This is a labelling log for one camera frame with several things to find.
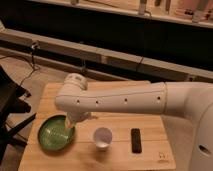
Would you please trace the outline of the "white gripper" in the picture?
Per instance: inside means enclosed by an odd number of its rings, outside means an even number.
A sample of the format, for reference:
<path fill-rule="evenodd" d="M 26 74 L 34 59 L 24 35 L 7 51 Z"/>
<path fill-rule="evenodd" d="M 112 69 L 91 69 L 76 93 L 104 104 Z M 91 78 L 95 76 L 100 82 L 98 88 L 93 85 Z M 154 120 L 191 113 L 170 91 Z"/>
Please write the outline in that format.
<path fill-rule="evenodd" d="M 76 126 L 76 123 L 83 122 L 91 116 L 90 112 L 79 112 L 79 113 L 67 113 L 67 117 L 65 119 L 65 127 L 67 129 L 72 129 Z"/>

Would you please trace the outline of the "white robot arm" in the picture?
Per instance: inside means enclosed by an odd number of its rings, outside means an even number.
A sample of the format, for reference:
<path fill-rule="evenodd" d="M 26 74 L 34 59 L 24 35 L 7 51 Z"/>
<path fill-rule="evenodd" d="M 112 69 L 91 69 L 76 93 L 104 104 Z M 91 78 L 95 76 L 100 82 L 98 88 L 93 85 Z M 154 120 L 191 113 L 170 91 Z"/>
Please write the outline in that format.
<path fill-rule="evenodd" d="M 73 124 L 92 112 L 164 114 L 195 126 L 188 171 L 213 171 L 213 84 L 158 82 L 89 90 L 84 76 L 71 73 L 55 96 L 55 106 Z"/>

